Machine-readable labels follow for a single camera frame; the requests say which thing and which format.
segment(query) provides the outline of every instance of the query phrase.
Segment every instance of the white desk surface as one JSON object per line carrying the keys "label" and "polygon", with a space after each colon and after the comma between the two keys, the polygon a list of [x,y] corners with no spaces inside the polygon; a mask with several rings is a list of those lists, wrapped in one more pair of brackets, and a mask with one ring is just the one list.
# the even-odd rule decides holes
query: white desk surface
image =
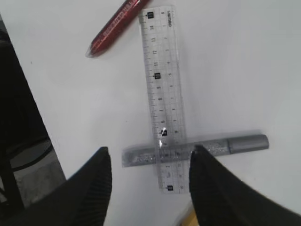
{"label": "white desk surface", "polygon": [[[85,57],[122,1],[0,0],[0,13],[66,177],[108,146],[105,225],[173,226],[189,194],[161,194],[152,166],[121,167],[124,149],[152,143],[137,19],[105,55]],[[301,1],[174,5],[188,137],[267,134],[269,150],[219,160],[301,213]]]}

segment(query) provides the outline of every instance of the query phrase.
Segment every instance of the red marker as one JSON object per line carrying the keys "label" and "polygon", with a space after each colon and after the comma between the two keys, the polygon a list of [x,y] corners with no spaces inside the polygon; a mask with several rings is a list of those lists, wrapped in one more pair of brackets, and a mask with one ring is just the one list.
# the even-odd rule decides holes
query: red marker
{"label": "red marker", "polygon": [[86,53],[96,57],[105,52],[150,0],[126,0],[104,28],[93,39]]}

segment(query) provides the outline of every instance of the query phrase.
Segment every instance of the clear plastic ruler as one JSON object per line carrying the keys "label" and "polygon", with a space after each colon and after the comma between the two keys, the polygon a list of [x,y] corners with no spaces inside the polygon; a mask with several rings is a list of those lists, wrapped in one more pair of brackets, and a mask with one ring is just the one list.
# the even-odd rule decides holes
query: clear plastic ruler
{"label": "clear plastic ruler", "polygon": [[[186,143],[176,38],[175,9],[161,6],[140,16],[159,187],[164,193],[189,192],[189,161],[181,161]],[[168,162],[168,158],[179,161]]]}

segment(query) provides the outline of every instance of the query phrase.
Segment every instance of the yellow object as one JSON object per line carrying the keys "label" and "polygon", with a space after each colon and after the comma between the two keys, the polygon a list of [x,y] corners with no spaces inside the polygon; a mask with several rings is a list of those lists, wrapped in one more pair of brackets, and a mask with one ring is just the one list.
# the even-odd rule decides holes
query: yellow object
{"label": "yellow object", "polygon": [[194,210],[185,218],[180,226],[198,226],[198,219]]}

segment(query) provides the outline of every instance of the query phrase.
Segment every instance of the pen tip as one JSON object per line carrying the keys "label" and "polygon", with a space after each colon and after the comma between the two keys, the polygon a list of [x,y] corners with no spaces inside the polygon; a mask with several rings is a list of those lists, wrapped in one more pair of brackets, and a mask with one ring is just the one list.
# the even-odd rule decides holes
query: pen tip
{"label": "pen tip", "polygon": [[88,57],[88,58],[92,58],[93,57],[93,55],[91,53],[91,45],[89,46],[88,50],[86,51],[86,57]]}

